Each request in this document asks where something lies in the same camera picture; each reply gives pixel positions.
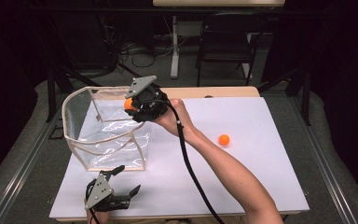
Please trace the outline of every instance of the transparent basket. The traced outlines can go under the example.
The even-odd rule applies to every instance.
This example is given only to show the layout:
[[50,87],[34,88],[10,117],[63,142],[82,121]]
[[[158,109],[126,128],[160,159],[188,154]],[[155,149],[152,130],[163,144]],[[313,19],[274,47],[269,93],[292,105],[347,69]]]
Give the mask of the transparent basket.
[[124,111],[130,87],[85,87],[62,105],[64,137],[87,171],[144,170],[151,127]]

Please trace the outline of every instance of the gray carpet floor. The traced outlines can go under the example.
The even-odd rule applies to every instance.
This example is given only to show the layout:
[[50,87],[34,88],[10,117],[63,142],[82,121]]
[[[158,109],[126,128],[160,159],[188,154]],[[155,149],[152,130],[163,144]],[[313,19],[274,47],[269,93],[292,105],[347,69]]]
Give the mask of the gray carpet floor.
[[[190,40],[180,48],[179,78],[171,79],[171,54],[158,56],[155,59],[139,52],[132,56],[123,56],[123,63],[133,71],[143,75],[156,75],[156,83],[162,87],[192,87],[196,85],[197,70],[195,57],[197,47]],[[270,37],[263,38],[263,43],[255,60],[255,69],[251,85],[259,86],[264,62],[269,50]],[[137,67],[135,64],[150,64]],[[241,76],[235,70],[236,65],[205,65],[202,74],[218,76],[231,74]],[[116,69],[113,73],[93,78],[104,86],[130,85],[132,75]],[[85,86],[72,79],[76,89]],[[330,132],[324,116],[323,102],[316,95],[310,98],[311,126],[304,128],[298,117],[297,98],[287,98],[283,90],[287,83],[281,83],[261,95],[268,103],[283,144],[293,164],[298,180],[306,193],[310,205],[309,212],[289,216],[285,223],[358,223],[358,186],[351,177],[345,164],[337,156],[330,140]],[[238,80],[202,80],[202,86],[243,85]],[[48,116],[47,83],[36,87],[39,98],[33,116],[24,128],[18,141],[7,155],[0,167],[0,223],[57,223],[48,217],[52,202],[60,187],[71,151],[63,139],[48,139],[52,129],[60,126],[62,121],[57,115],[51,123],[46,123]],[[58,99],[65,94],[57,90]],[[354,218],[345,218],[339,209],[340,205],[332,197],[334,192],[328,187],[322,168],[315,160],[314,143],[308,132],[314,133],[318,146],[322,149],[327,166],[331,169],[339,189],[345,196],[346,207],[349,207]]]

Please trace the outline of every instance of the wooden desk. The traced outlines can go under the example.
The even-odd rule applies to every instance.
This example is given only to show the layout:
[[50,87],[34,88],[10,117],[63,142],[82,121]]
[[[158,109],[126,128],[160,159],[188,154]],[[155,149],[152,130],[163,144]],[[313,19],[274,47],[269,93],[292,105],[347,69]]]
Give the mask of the wooden desk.
[[[309,210],[267,104],[256,88],[162,90],[170,98],[186,98],[193,122],[212,140],[217,140],[221,133],[230,135],[230,144],[224,150],[257,176],[281,214]],[[213,99],[204,99],[206,95],[212,95]],[[153,126],[146,170],[123,172],[112,176],[109,182],[116,195],[126,195],[139,184],[141,189],[132,198],[128,210],[114,211],[112,216],[116,219],[210,216],[183,162],[179,140],[157,124],[150,124]],[[191,146],[186,147],[194,172],[214,210],[222,216],[243,215],[241,206],[227,193],[201,155]],[[85,220],[86,186],[97,174],[86,172],[72,155],[50,217],[59,221]]]
[[[285,0],[153,0],[155,7],[283,7]],[[191,29],[200,27],[200,22],[190,25]],[[172,20],[172,65],[171,78],[178,78],[179,48],[178,48],[178,21],[176,16]],[[246,75],[249,65],[243,64]]]

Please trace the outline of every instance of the chair backrest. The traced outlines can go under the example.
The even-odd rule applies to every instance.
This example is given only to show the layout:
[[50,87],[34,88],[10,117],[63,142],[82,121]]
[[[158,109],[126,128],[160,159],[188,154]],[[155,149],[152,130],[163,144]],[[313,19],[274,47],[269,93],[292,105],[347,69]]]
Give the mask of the chair backrest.
[[204,20],[201,27],[201,34],[204,32],[262,34],[266,27],[267,20],[260,14],[218,12]]

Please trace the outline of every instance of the orange ball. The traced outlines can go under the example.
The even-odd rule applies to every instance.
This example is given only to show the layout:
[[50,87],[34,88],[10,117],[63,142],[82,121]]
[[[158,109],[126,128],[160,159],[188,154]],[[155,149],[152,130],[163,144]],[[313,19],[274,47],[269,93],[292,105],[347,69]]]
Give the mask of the orange ball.
[[124,108],[125,109],[134,109],[133,107],[132,107],[132,98],[128,98],[128,99],[126,99],[126,101],[124,101]]
[[222,146],[226,146],[229,143],[229,137],[226,134],[222,134],[219,137],[219,144]]

